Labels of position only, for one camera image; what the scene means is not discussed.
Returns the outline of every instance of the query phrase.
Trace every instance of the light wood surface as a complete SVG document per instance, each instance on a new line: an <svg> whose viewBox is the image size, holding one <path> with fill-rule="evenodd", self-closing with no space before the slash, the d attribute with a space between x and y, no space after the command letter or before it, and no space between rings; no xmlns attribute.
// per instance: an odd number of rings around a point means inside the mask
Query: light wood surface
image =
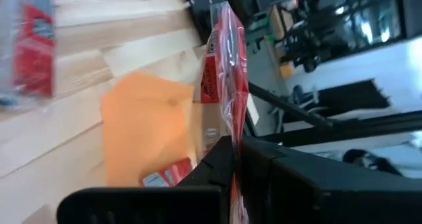
<svg viewBox="0 0 422 224"><path fill-rule="evenodd" d="M2 224L40 208L55 213L71 192L105 185L100 99L120 78L143 70L197 84L202 72L203 47L184 0L54 2L55 97L0 113Z"/></svg>

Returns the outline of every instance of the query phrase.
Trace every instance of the orange envelope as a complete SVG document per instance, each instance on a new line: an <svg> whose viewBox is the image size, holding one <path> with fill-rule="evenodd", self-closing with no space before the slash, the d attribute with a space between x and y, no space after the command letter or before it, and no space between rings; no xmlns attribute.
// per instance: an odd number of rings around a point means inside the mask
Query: orange envelope
<svg viewBox="0 0 422 224"><path fill-rule="evenodd" d="M141 72L104 96L104 155L109 186L140 186L147 175L186 157L193 87Z"/></svg>

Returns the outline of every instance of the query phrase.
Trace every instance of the small red packet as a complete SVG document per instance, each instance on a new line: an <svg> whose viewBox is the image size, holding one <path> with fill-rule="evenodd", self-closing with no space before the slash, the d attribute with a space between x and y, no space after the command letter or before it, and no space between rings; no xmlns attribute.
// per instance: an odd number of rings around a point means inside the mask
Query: small red packet
<svg viewBox="0 0 422 224"><path fill-rule="evenodd" d="M191 160L186 158L161 171L152 173L140 182L142 187L174 187L193 170Z"/></svg>

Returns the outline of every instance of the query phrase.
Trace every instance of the plastic bag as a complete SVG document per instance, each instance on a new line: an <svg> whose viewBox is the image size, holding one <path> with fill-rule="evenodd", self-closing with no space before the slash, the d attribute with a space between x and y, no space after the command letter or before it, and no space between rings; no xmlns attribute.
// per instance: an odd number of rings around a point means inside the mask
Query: plastic bag
<svg viewBox="0 0 422 224"><path fill-rule="evenodd" d="M240 160L240 141L249 95L245 29L229 3L212 5L213 27L207 43L206 66L202 81L202 102L220 104L220 112L232 137L236 162ZM247 213L240 193L240 182L233 184L231 223L247 223Z"/></svg>
<svg viewBox="0 0 422 224"><path fill-rule="evenodd" d="M53 95L51 0L0 0L0 105L22 107Z"/></svg>

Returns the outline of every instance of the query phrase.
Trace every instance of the red and white packaging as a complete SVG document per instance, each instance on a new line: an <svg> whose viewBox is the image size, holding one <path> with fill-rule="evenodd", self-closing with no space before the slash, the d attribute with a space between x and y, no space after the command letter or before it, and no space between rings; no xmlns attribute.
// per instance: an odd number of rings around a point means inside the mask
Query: red and white packaging
<svg viewBox="0 0 422 224"><path fill-rule="evenodd" d="M241 162L240 141L249 96L245 29L229 3L212 5L210 10L214 27L206 47L201 103L219 103L220 116L231 134L236 162ZM235 174L230 223L248 222L240 186Z"/></svg>
<svg viewBox="0 0 422 224"><path fill-rule="evenodd" d="M186 158L161 171L148 175L141 180L140 185L142 187L174 187L192 170L191 160Z"/></svg>
<svg viewBox="0 0 422 224"><path fill-rule="evenodd" d="M52 0L0 0L0 14L0 102L53 96Z"/></svg>

